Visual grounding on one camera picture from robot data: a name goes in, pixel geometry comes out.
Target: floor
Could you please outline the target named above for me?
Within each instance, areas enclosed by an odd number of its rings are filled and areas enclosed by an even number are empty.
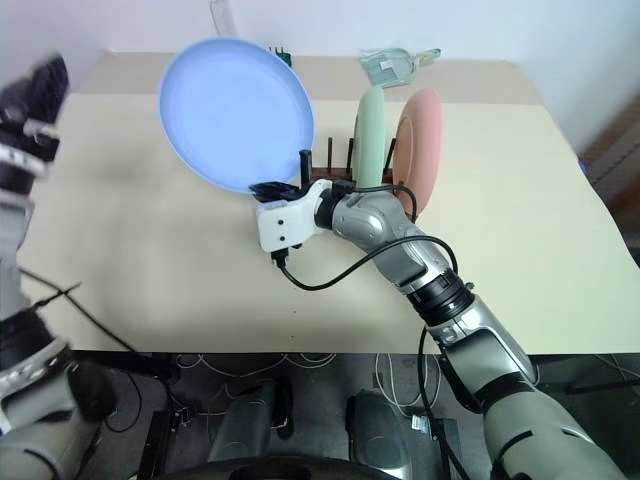
[[[312,360],[322,355],[309,354]],[[313,367],[296,354],[289,358],[296,363]],[[361,389],[377,390],[375,381],[375,355],[338,355],[322,368],[302,368],[281,361],[280,354],[205,355],[210,366],[228,373],[241,375],[280,362],[276,367],[245,378],[221,375],[204,363],[181,370],[180,380],[172,387],[176,397],[200,412],[221,413],[231,400],[223,386],[226,384],[232,396],[243,388],[263,379],[281,375],[290,377],[294,389],[295,433],[287,441],[272,434],[273,453],[304,453],[310,455],[348,458],[347,434],[344,430],[344,410],[348,397]],[[628,368],[635,367],[637,356],[619,356]],[[197,357],[185,355],[183,365],[191,365]],[[565,405],[587,432],[614,458],[630,478],[640,478],[640,460],[637,445],[640,439],[640,399],[629,389],[593,394],[564,395],[562,391],[569,381],[580,384],[619,380],[619,372],[604,365],[590,355],[579,357],[555,357],[553,362],[541,365],[540,388]],[[395,386],[398,399],[407,403],[415,398],[416,364],[414,355],[393,355]],[[386,356],[380,357],[378,371],[382,383],[389,386],[389,367]],[[116,416],[110,418],[113,427],[130,423],[137,409],[133,386],[121,372],[113,372],[113,382],[121,402]],[[429,361],[427,392],[433,395],[437,371],[433,359]],[[127,479],[137,470],[150,417],[164,403],[164,393],[151,379],[135,376],[143,398],[142,414],[135,426],[120,434],[103,429],[100,445],[89,460],[81,479]],[[484,445],[482,417],[460,407],[446,380],[442,380],[434,412],[443,418],[457,422],[462,458],[473,479],[488,479],[490,462]],[[172,439],[167,458],[167,473],[198,465],[205,461],[209,438],[215,436],[222,420],[219,416],[196,416],[180,427]],[[410,420],[401,418],[403,434],[413,461],[414,478],[442,478],[439,467],[439,450],[434,441],[411,429]]]

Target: black cable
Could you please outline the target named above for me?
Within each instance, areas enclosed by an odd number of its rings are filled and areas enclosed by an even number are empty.
[[[409,187],[405,187],[404,185],[381,185],[379,187],[356,188],[354,193],[387,192],[389,190],[404,192],[409,195],[411,199],[411,223],[416,223],[416,218],[418,218],[418,201]]]
[[[50,295],[50,296],[45,297],[45,298],[42,298],[42,299],[38,300],[37,302],[35,302],[33,305],[31,305],[28,308],[28,310],[36,311],[36,310],[39,310],[39,309],[41,309],[43,307],[46,307],[47,305],[49,305],[54,300],[57,300],[58,298],[64,297],[65,295],[71,293],[73,290],[75,290],[79,286],[80,286],[80,283],[76,283],[75,285],[72,285],[71,287],[69,287],[69,288],[67,288],[65,290],[58,291],[58,292],[54,293],[53,295]]]
[[[171,388],[169,387],[169,384],[165,380],[163,380],[161,378],[162,377],[162,372],[159,372],[152,363],[149,363],[147,357],[142,355],[135,348],[133,348],[129,343],[125,342],[122,338],[120,338],[118,335],[116,335],[111,330],[109,330],[107,327],[105,327],[100,321],[98,321],[97,318],[95,318],[91,313],[89,313],[89,311],[86,308],[84,308],[82,306],[82,304],[80,304],[80,302],[78,302],[69,292],[65,292],[65,290],[60,288],[57,284],[53,283],[50,280],[47,280],[44,277],[41,277],[40,275],[38,275],[36,273],[31,272],[30,270],[27,270],[26,268],[20,268],[20,273],[22,273],[26,277],[31,278],[32,280],[35,280],[37,282],[42,283],[43,285],[46,285],[47,287],[49,287],[49,288],[51,288],[53,290],[56,290],[58,293],[62,294],[69,301],[69,303],[71,303],[71,305],[73,305],[97,329],[99,329],[101,332],[103,332],[105,335],[107,335],[113,341],[115,341],[116,343],[121,345],[123,348],[125,348],[129,352],[133,353],[142,363],[147,365],[147,367],[154,374],[153,378],[155,378],[158,382],[160,382],[160,384],[162,385],[162,387],[164,389],[165,395],[167,396],[167,405],[168,405],[168,409],[169,409],[169,415],[170,415],[171,418],[173,418],[173,413],[174,413],[173,401],[175,401],[175,398],[174,398],[173,394],[171,393]]]
[[[447,245],[443,240],[440,240],[438,237],[432,237],[430,235],[410,235],[408,237],[398,238],[396,240],[392,240],[389,243],[385,243],[384,245],[379,246],[375,250],[372,250],[356,263],[347,268],[344,272],[342,272],[337,277],[329,280],[328,282],[322,283],[320,285],[305,285],[300,282],[297,278],[295,278],[285,265],[280,265],[279,268],[287,279],[293,283],[296,287],[301,288],[303,290],[307,290],[309,292],[314,292],[317,290],[324,290],[325,288],[329,288],[339,281],[343,280],[348,275],[352,274],[355,270],[360,268],[362,265],[367,263],[369,260],[375,258],[377,255],[380,255],[383,252],[386,252],[390,248],[396,247],[398,245],[402,245],[403,243],[416,242],[416,241],[426,241],[435,243],[436,245],[442,247],[447,254],[449,255],[449,259],[451,260],[451,268],[454,272],[458,273],[458,261],[456,260],[456,256],[453,253],[453,250],[449,245]]]
[[[136,396],[138,397],[138,410],[136,411],[135,417],[133,418],[131,423],[126,427],[122,427],[122,428],[112,427],[111,425],[109,425],[109,421],[108,421],[109,417],[105,418],[104,426],[106,427],[107,430],[113,433],[124,433],[128,430],[131,430],[135,426],[135,424],[138,423],[138,419],[140,418],[140,414],[142,413],[142,394],[140,393],[140,387],[138,387],[138,384],[136,383],[136,381],[133,379],[133,376],[129,372],[123,372],[123,373],[129,378],[131,385],[133,385],[133,388],[136,391]]]
[[[449,445],[449,442],[447,442],[447,437],[445,436],[444,430],[436,420],[436,417],[433,415],[433,411],[429,406],[427,392],[424,388],[424,341],[426,337],[427,328],[423,327],[422,333],[420,334],[420,344],[418,347],[418,387],[420,388],[420,398],[422,398],[422,405],[424,406],[427,418],[429,419],[431,431],[440,442],[440,445],[444,448],[447,456],[451,460],[451,463],[453,463],[454,468],[457,470],[462,480],[470,480],[469,475],[462,466],[462,463],[460,463],[460,460],[458,460],[458,457],[456,457],[456,454],[451,448],[451,445]]]

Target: plate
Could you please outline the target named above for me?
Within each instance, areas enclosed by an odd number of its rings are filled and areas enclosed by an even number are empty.
[[[384,168],[384,93],[371,87],[360,99],[353,134],[352,178],[360,188],[382,183]]]
[[[164,73],[158,108],[180,158],[206,181],[234,192],[288,182],[311,150],[313,111],[280,58],[253,43],[217,37],[179,53]]]
[[[416,196],[417,213],[429,202],[436,183],[442,145],[440,99],[430,88],[415,93],[405,104],[393,156],[393,183],[410,188]],[[405,212],[411,212],[411,199],[398,192]]]

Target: silver robot arm segment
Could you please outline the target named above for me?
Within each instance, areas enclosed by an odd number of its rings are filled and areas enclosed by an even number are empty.
[[[424,235],[390,193],[332,189],[321,198],[316,224],[365,252]],[[528,356],[435,244],[404,243],[374,261],[425,321],[458,400],[483,413],[495,478],[625,478],[571,415],[534,387]]]

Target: table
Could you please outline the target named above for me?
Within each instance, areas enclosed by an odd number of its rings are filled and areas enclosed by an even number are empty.
[[[159,58],[147,64],[169,57]],[[77,297],[142,351],[416,351],[422,321],[373,265],[321,292],[287,282],[258,246],[253,199],[183,165],[160,127],[157,75],[118,83],[113,72],[123,62],[156,68],[110,57],[67,100],[58,158],[34,187],[21,264],[63,285],[82,281]],[[337,71],[362,76],[350,62]],[[301,64],[304,81],[331,59]],[[389,91],[387,143],[404,97],[442,87],[441,170],[418,224],[453,247],[464,280],[528,353],[639,351],[640,271],[535,90],[505,65],[496,65],[493,83],[490,65],[453,62]],[[460,80],[464,69],[485,83]],[[366,78],[355,82],[364,91]],[[319,84],[309,89],[314,158],[322,165],[333,136],[334,165],[344,164],[357,110],[350,97],[359,90],[352,82],[332,100]],[[326,233],[293,251],[289,268],[322,282],[361,255]],[[25,285],[34,298],[44,293]],[[43,314],[75,348],[118,349],[63,300]]]

